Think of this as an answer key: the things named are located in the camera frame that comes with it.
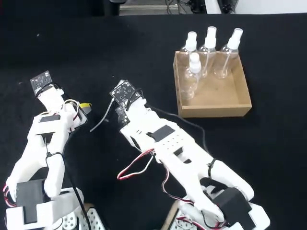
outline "black wire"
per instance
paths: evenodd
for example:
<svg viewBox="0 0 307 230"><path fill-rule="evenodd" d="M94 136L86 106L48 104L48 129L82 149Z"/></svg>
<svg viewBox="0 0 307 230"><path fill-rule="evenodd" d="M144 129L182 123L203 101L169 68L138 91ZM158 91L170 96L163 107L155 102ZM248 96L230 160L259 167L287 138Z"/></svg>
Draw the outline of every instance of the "black wire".
<svg viewBox="0 0 307 230"><path fill-rule="evenodd" d="M129 99L128 99L127 106L126 106L126 110L127 110L127 111L130 109L132 97L134 96L134 94L135 94L136 92L140 92L141 97L144 98L143 90L142 90L141 88L135 89L135 90L132 92L132 94L130 95Z"/></svg>
<svg viewBox="0 0 307 230"><path fill-rule="evenodd" d="M182 1L178 1L178 6L180 6L186 14L188 14L188 12L186 11L186 9L181 5L181 2L182 2Z"/></svg>
<svg viewBox="0 0 307 230"><path fill-rule="evenodd" d="M209 228L209 229L221 229L223 228L224 226L218 226L218 227L211 227L209 226L207 223L206 223L206 218L205 218L205 215L203 214L203 211L201 211L201 214L202 214L202 218L203 218L203 222L205 223L206 227Z"/></svg>
<svg viewBox="0 0 307 230"><path fill-rule="evenodd" d="M42 91L44 90L44 88L46 88L46 87L49 86L49 85L55 85L55 86L57 86L58 89L61 89L61 87L59 86L59 84L57 84L57 83L51 81L51 82L47 83L46 85L44 85L42 88L40 88L40 89L37 91L37 93L35 94L35 98L37 98L37 97L42 93Z"/></svg>
<svg viewBox="0 0 307 230"><path fill-rule="evenodd" d="M180 14L180 0L177 0L178 14Z"/></svg>
<svg viewBox="0 0 307 230"><path fill-rule="evenodd" d="M62 223L56 229L53 229L53 230L57 230L57 229L59 229L62 226L64 220L63 220L63 218L61 218L61 219L62 219Z"/></svg>
<svg viewBox="0 0 307 230"><path fill-rule="evenodd" d="M197 124L194 124L194 123L192 123L192 122L190 122L190 121L188 121L188 120L186 120L186 119L184 119L184 118L178 116L177 114L172 114L172 113L166 112L166 111L164 111L164 110L162 110L162 109L158 109L158 108L156 108L156 107L153 107L153 106L150 105L150 104L147 104L147 105L148 105L150 108L152 108L152 109L154 109L154 110L156 110L156 111L159 111L159 112L164 113L164 114L169 115L169 116L175 116L175 117L177 117L178 119L180 119L181 121L183 121L183 122L185 122L185 123L187 123L187 124L189 124L189 125L191 125L191 126L194 126L194 127L198 128L198 129L200 129L200 130L202 131L202 145L203 145L203 148L204 148L204 150L205 150L207 153L209 153L209 152L208 152L207 145L206 145L206 141L205 141L205 130L203 129L203 127L201 127L201 126L199 126L199 125L197 125Z"/></svg>
<svg viewBox="0 0 307 230"><path fill-rule="evenodd" d="M169 6L173 3L174 0L165 0L165 4L166 4L166 12L167 14L172 14Z"/></svg>
<svg viewBox="0 0 307 230"><path fill-rule="evenodd" d="M216 158L213 158L212 162L208 164L208 176L209 176L209 178L211 178L211 170L214 166L215 161L216 161Z"/></svg>
<svg viewBox="0 0 307 230"><path fill-rule="evenodd" d="M64 165L65 165L65 172L66 172L66 174L67 174L67 176L68 176L68 179L69 179L69 181L70 181L70 183L71 183L72 189L73 189L73 191L74 191L75 194L76 194L76 197L77 197L77 199L78 199L79 205L80 205L80 207L81 207L81 209L82 209L82 212L83 212L83 214L84 214L84 217L85 217L85 219L86 219L86 222L87 222L87 225L88 225L88 229L89 229L89 230L92 230L91 224L90 224L90 220L89 220L89 218L88 218L88 216L87 216L87 214L86 214L86 211L85 211L83 202L82 202L82 200L81 200L81 198L80 198L80 195L79 195L79 193L78 193L78 191L77 191L76 185L75 185L75 183L73 182L72 176L71 176L71 174L70 174L70 172L69 172L69 170L68 170L68 168L67 168L67 166L66 166L66 163L65 163L65 160L64 160L64 156L63 156L60 152L56 152L56 153L54 153L54 154L47 153L47 157L46 157L46 164L47 164L47 167L49 168L48 163L47 163L47 158L52 157L52 156L54 156L54 155L60 155L60 156L62 157L63 162L64 162Z"/></svg>

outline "cable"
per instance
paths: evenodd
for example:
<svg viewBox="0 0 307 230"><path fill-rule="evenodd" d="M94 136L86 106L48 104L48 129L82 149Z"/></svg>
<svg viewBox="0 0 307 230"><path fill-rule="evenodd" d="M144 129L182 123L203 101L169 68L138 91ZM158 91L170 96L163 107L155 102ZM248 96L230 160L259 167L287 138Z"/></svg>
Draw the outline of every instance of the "cable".
<svg viewBox="0 0 307 230"><path fill-rule="evenodd" d="M110 108L111 108L113 102L114 102L114 98L112 98L112 100L111 100L111 102L110 102L110 104L109 104L109 106L108 106L108 108L107 108L107 110L106 110L106 113L105 113L105 115L103 116L103 118L98 122L97 125L95 125L95 126L90 130L90 132L93 132L93 131L94 131L98 126L100 126L100 124L104 121L104 119L106 118L107 114L109 113L109 110L110 110Z"/></svg>
<svg viewBox="0 0 307 230"><path fill-rule="evenodd" d="M168 181L168 178L169 178L169 170L165 167L165 165L163 165L163 166L164 166L164 168L165 168L166 174L165 174L165 179L162 181L162 184L161 184L162 191L165 192L166 194L168 194L169 197L171 197L171 198L173 198L173 199L175 199L175 200L180 200L180 201L183 201L183 202L185 202L185 203L189 203L189 204L191 204L191 205L194 205L194 202L193 202L193 201L191 201L191 200L185 200L185 199L182 199L182 198L180 198L180 197L178 197L178 196L171 195L171 194L169 194L169 193L166 191L166 189L165 189L165 184L166 184L166 182Z"/></svg>
<svg viewBox="0 0 307 230"><path fill-rule="evenodd" d="M185 2L183 2L183 1L181 1L181 0L178 0L178 12L179 12L179 14L181 14L180 11L179 11L179 7L181 7L181 8L183 9L183 11L184 11L186 14L188 14L188 12L187 12L186 9L181 5L181 3L184 3L184 4L186 5Z"/></svg>
<svg viewBox="0 0 307 230"><path fill-rule="evenodd" d="M62 223L61 223L57 228L55 228L55 229L53 229L53 230L58 230L58 229L62 226L64 220L63 220L63 218L61 218L61 219L62 219Z"/></svg>
<svg viewBox="0 0 307 230"><path fill-rule="evenodd" d="M204 150L205 150L207 153L209 153L208 148L207 148L207 146L206 146L206 141L205 141L205 130L203 129L203 127L201 127L201 126L199 126L199 125L197 125L197 124L194 124L194 123L192 123L192 122L190 122L190 121L188 121L188 120L186 120L186 119L184 119L184 118L178 116L177 114L172 114L172 113L166 112L166 111L164 111L164 110L162 110L162 109L158 109L158 108L156 108L156 107L153 107L153 106L150 105L150 104L147 104L147 106L150 107L150 108L152 108L152 109L154 109L154 110L156 110L156 111L158 111L158 112L164 113L164 114L166 114L166 115L175 116L175 117L177 117L178 119L180 119L181 121L183 121L183 122L185 122L185 123L187 123L187 124L189 124L189 125L191 125L191 126L194 126L194 127L198 128L198 129L200 129L200 130L202 131L202 145L203 145L203 148L204 148Z"/></svg>
<svg viewBox="0 0 307 230"><path fill-rule="evenodd" d="M75 119L77 118L78 112L79 112L79 102L77 102L77 101L74 100L74 99L67 99L66 101L64 101L64 103L63 103L63 105L62 105L62 108L63 108L63 106L64 106L67 102L74 102L74 103L76 104L76 106L77 106L76 114L75 114L75 116L73 116L73 120L75 120Z"/></svg>
<svg viewBox="0 0 307 230"><path fill-rule="evenodd" d="M172 14L169 6L173 3L174 0L165 0L165 5L166 5L166 12L167 14Z"/></svg>
<svg viewBox="0 0 307 230"><path fill-rule="evenodd" d="M217 230L217 229L221 229L221 228L224 226L224 225L223 225L224 222L223 222L223 223L217 223L217 224L215 225L215 227L209 226L209 225L207 224L207 222L206 222L206 218L205 218L205 215L204 215L203 211L201 211L201 214L202 214L203 222L205 223L205 225L206 225L207 228Z"/></svg>
<svg viewBox="0 0 307 230"><path fill-rule="evenodd" d="M179 5L180 5L180 0L177 0L178 14L180 14L180 7L179 7Z"/></svg>
<svg viewBox="0 0 307 230"><path fill-rule="evenodd" d="M69 170L68 170L68 168L67 168L67 165L66 165L65 160L64 160L64 156L63 156L60 152L56 152L56 153L54 153L54 154L51 154L50 152L47 152L47 157L46 157L46 165L47 165L47 167L49 168L48 163L47 163L47 158L52 157L52 156L54 156L54 155L60 155L60 156L62 157L63 163L64 163L64 165L65 165L65 169L66 169L65 171L66 171L66 173L67 173L67 176L68 176L68 179L69 179L69 181L70 181L70 183L71 183L72 189L73 189L73 191L74 191L75 194L76 194L76 197L77 197L77 199L78 199L79 205L80 205L80 207L81 207L81 209L82 209L82 212L83 212L83 214L84 214L84 217L85 217L85 219L86 219L86 222L87 222L87 225L88 225L88 229L89 229L89 230L92 230L92 227L91 227L91 224L90 224L90 220L89 220L89 218L88 218L88 216L87 216L87 214L86 214L86 211L85 211L83 202L82 202L82 200L81 200L81 198L80 198L80 195L79 195L79 193L78 193L78 191L77 191L76 185L75 185L75 183L73 182L72 176L71 176L71 174L70 174L70 172L69 172Z"/></svg>
<svg viewBox="0 0 307 230"><path fill-rule="evenodd" d="M9 201L9 199L8 199L8 193L9 193L10 191L9 191L9 189L6 191L6 192L4 192L3 193L3 196L4 196L4 201L5 201L5 203L6 203L6 205L8 206L8 207L16 207L16 203L11 203L10 201Z"/></svg>
<svg viewBox="0 0 307 230"><path fill-rule="evenodd" d="M141 88L137 88L135 89L132 94L130 95L129 99L128 99L128 102L127 102L127 106L126 106L126 110L128 111L130 109L130 106L131 106L131 100L132 100L132 97L134 96L135 93L137 92L140 92L141 93L141 97L144 98L144 93L143 93L143 90Z"/></svg>
<svg viewBox="0 0 307 230"><path fill-rule="evenodd" d="M9 201L8 194L9 194L10 190L9 190L9 187L8 187L7 184L4 185L2 191L3 191L4 202L6 203L6 205L7 205L8 207L16 207L16 202L11 203L11 202Z"/></svg>
<svg viewBox="0 0 307 230"><path fill-rule="evenodd" d="M47 83L46 85L44 85L42 88L40 88L40 89L37 91L37 93L35 94L35 98L37 98L37 97L42 93L42 91L44 90L44 88L46 88L46 87L49 86L49 85L55 85L55 86L57 86L58 89L61 89L61 87L59 86L59 84L57 84L57 83L51 81L51 82Z"/></svg>
<svg viewBox="0 0 307 230"><path fill-rule="evenodd" d="M154 156L152 156L152 157L149 159L148 163L146 164L145 168L144 168L142 171L133 172L133 173L130 173L130 174L128 174L128 175L122 176L122 174L125 173L125 172L131 167L131 165L134 164L134 162L138 161L138 160L139 160L140 158L142 158L143 156L145 156L145 155L151 153L153 150L154 150L154 149L149 149L149 150L147 150L147 151L141 153L139 156L137 156L137 157L130 163L130 165L128 165L126 168L124 168L122 171L119 172L119 174L117 175L117 179L120 180L120 181L122 181L122 180L129 179L129 178L132 177L132 176L135 176L135 175L138 175L138 174L141 174L141 173L145 172L145 171L147 170L148 166L150 165L150 163L152 162Z"/></svg>
<svg viewBox="0 0 307 230"><path fill-rule="evenodd" d="M187 217L183 216L183 217L178 217L176 218L177 220L181 220L190 224L193 224L194 226L196 226L197 228L199 228L200 230L206 230L200 223L197 223L196 221L193 221L191 219L188 219Z"/></svg>

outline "circuit board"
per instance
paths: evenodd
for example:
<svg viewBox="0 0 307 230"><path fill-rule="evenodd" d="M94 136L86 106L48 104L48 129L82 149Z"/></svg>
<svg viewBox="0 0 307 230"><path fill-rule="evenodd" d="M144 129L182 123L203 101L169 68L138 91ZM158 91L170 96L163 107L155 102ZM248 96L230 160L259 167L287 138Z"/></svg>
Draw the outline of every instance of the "circuit board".
<svg viewBox="0 0 307 230"><path fill-rule="evenodd" d="M135 92L134 95L131 94L135 91L135 88L131 85L129 81L124 81L119 86L115 87L110 95L115 99L115 101L123 108L126 109L129 98L131 97L131 104L136 101L141 95Z"/></svg>
<svg viewBox="0 0 307 230"><path fill-rule="evenodd" d="M30 82L31 82L31 85L32 85L32 89L34 91L34 94L36 95L37 92L43 87L45 86L46 84L52 82L52 79L51 79L51 76L50 76L50 73L49 71L47 70L46 72L43 72L39 75L37 75L36 77L30 79ZM53 85L49 85L49 86L46 86L44 88L44 90L47 90L47 89L50 89L54 87Z"/></svg>

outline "white wall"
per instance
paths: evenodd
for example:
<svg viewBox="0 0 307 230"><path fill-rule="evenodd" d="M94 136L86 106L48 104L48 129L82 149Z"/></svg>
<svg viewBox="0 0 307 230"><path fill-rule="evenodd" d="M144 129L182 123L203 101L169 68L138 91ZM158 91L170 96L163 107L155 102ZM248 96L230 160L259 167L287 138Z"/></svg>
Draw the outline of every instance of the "white wall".
<svg viewBox="0 0 307 230"><path fill-rule="evenodd" d="M239 0L236 13L271 14L307 12L307 0Z"/></svg>

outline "clear plastic bottle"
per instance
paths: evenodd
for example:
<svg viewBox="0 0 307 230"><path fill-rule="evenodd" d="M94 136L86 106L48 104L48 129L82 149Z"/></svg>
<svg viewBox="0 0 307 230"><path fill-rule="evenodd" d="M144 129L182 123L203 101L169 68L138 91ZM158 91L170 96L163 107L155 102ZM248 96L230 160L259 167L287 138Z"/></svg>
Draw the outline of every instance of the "clear plastic bottle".
<svg viewBox="0 0 307 230"><path fill-rule="evenodd" d="M216 50L216 27L209 26L207 30L207 36L205 38L205 44L199 48L199 55L201 57L201 73L205 78L211 70L212 64L215 59Z"/></svg>
<svg viewBox="0 0 307 230"><path fill-rule="evenodd" d="M181 97L192 99L197 89L198 80L201 77L201 61L198 53L192 53L189 57L189 67L185 74L179 79Z"/></svg>
<svg viewBox="0 0 307 230"><path fill-rule="evenodd" d="M197 34L194 31L188 33L188 38L186 40L185 46L180 49L180 52L184 52L185 55L182 57L186 65L189 64L189 55L197 52Z"/></svg>
<svg viewBox="0 0 307 230"><path fill-rule="evenodd" d="M224 79L227 77L229 71L232 68L234 60L239 56L238 47L240 45L240 39L243 34L243 30L236 28L229 39L227 45L221 49L221 55L216 59L214 63L214 74L217 78Z"/></svg>

